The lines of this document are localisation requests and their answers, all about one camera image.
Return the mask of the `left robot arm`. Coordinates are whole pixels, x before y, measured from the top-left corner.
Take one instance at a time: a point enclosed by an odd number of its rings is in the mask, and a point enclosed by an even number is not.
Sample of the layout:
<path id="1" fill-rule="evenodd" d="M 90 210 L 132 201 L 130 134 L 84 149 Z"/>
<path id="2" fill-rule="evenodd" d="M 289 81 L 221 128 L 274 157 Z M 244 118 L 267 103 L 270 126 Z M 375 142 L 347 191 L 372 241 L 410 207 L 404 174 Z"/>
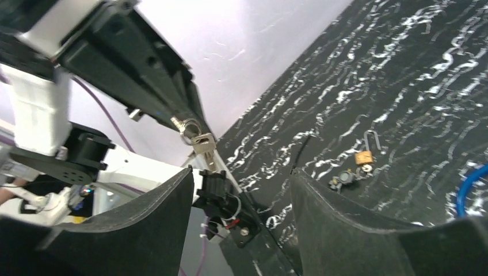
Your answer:
<path id="1" fill-rule="evenodd" d="M 71 122 L 70 81 L 85 80 L 127 108 L 177 131 L 217 171 L 214 137 L 192 73 L 136 1 L 2 1 L 1 69 L 12 89 L 18 163 L 72 184 L 45 197 L 20 191 L 45 225 L 68 214 L 90 184 L 150 191 L 179 168 L 142 157 Z"/>

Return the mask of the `small brass padlock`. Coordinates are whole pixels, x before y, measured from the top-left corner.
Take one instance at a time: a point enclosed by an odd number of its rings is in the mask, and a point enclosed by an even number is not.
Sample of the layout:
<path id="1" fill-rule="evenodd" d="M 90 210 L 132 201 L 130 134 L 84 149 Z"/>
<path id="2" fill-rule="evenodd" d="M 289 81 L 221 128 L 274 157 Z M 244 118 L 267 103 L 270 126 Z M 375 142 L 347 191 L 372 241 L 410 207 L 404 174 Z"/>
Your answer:
<path id="1" fill-rule="evenodd" d="M 381 143 L 377 131 L 374 130 L 365 131 L 363 135 L 363 142 L 364 142 L 365 149 L 363 151 L 356 152 L 354 154 L 354 160 L 357 166 L 371 165 L 374 163 L 373 153 L 369 146 L 369 136 L 373 137 L 374 142 L 376 144 L 376 149 L 381 151 Z"/>

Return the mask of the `blue cable lock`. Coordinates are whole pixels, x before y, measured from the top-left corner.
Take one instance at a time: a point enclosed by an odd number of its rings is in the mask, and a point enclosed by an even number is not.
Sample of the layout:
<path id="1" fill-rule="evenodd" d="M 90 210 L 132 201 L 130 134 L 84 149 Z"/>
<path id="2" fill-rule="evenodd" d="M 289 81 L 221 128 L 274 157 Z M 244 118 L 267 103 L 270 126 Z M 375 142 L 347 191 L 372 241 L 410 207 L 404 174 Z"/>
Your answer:
<path id="1" fill-rule="evenodd" d="M 457 217 L 463 218 L 467 216 L 467 212 L 466 212 L 467 196 L 471 191 L 471 188 L 473 187 L 474 183 L 485 176 L 487 176 L 487 164 L 484 164 L 480 168 L 474 170 L 461 183 L 456 195 L 456 202 L 455 202 L 455 210 L 456 210 Z"/>

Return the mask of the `black cable padlock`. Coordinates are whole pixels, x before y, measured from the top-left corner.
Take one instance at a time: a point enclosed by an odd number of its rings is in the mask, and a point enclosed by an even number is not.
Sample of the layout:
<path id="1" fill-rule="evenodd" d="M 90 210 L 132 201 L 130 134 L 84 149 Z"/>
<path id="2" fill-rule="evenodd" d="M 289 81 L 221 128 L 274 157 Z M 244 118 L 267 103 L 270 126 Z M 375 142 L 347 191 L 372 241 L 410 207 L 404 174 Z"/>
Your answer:
<path id="1" fill-rule="evenodd" d="M 310 141 L 312 135 L 308 135 L 305 139 L 305 141 L 301 144 L 299 150 L 296 153 L 295 159 L 292 163 L 291 169 L 290 169 L 290 174 L 293 174 L 293 170 L 297 168 L 297 165 L 299 163 L 300 157 L 302 155 L 302 152 L 304 151 L 305 147 L 307 146 L 308 142 Z"/>

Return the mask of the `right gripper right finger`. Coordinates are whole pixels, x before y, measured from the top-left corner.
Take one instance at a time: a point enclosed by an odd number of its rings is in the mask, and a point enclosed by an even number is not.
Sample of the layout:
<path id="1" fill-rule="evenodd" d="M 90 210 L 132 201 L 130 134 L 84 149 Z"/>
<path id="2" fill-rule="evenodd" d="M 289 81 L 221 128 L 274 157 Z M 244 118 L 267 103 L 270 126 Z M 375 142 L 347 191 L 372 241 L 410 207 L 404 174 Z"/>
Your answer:
<path id="1" fill-rule="evenodd" d="M 433 227 L 389 218 L 293 170 L 292 210 L 304 275 L 486 275 L 487 218 Z"/>

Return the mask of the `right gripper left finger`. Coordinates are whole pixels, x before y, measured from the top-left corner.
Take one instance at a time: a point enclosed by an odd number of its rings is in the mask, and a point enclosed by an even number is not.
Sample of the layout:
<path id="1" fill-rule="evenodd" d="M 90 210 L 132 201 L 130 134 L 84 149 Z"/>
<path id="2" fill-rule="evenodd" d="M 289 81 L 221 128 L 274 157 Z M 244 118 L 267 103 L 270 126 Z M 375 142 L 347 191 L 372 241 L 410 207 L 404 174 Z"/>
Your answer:
<path id="1" fill-rule="evenodd" d="M 177 275 L 193 202 L 185 168 L 84 223 L 44 227 L 1 217 L 2 275 Z"/>

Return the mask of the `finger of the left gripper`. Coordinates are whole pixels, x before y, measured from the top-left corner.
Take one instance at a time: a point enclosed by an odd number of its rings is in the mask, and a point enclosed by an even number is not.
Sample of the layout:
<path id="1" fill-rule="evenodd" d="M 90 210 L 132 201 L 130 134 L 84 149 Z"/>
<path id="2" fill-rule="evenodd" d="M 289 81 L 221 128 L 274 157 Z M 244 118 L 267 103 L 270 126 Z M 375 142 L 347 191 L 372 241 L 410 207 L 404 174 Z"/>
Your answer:
<path id="1" fill-rule="evenodd" d="M 135 8 L 98 7 L 65 39 L 57 60 L 101 92 L 173 128 L 172 117 L 209 131 L 193 80 L 178 53 Z"/>

